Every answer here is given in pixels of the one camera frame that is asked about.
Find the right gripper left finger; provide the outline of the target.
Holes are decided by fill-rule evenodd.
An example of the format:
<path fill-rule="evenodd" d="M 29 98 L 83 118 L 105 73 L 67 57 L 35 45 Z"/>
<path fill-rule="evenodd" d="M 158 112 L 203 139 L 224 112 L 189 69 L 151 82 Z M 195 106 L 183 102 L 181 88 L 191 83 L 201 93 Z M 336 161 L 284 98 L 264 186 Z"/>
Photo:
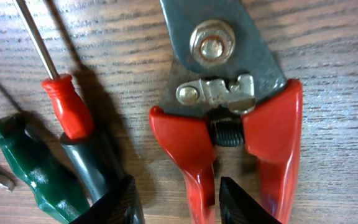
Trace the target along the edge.
<path fill-rule="evenodd" d="M 70 224 L 145 224 L 135 178 L 125 176 L 117 190 L 108 192 Z"/>

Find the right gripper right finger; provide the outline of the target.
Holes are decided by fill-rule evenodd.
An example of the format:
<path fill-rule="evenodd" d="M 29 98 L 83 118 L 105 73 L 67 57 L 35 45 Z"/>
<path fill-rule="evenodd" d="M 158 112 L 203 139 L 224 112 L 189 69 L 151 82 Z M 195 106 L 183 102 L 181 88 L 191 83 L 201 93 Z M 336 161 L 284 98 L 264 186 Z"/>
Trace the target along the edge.
<path fill-rule="evenodd" d="M 219 208 L 222 224 L 281 224 L 230 177 L 221 177 Z"/>

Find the red handled cutting pliers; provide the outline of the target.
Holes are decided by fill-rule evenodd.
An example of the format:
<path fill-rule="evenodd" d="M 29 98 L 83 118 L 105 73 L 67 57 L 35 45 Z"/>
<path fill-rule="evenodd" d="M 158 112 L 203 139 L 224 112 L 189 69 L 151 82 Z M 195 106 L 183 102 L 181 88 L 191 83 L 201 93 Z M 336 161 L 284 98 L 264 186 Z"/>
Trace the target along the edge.
<path fill-rule="evenodd" d="M 257 203 L 287 223 L 300 169 L 301 82 L 284 75 L 240 1 L 161 7 L 175 59 L 149 121 L 183 175 L 193 222 L 213 223 L 220 213 L 216 146 L 242 146 L 258 162 Z"/>

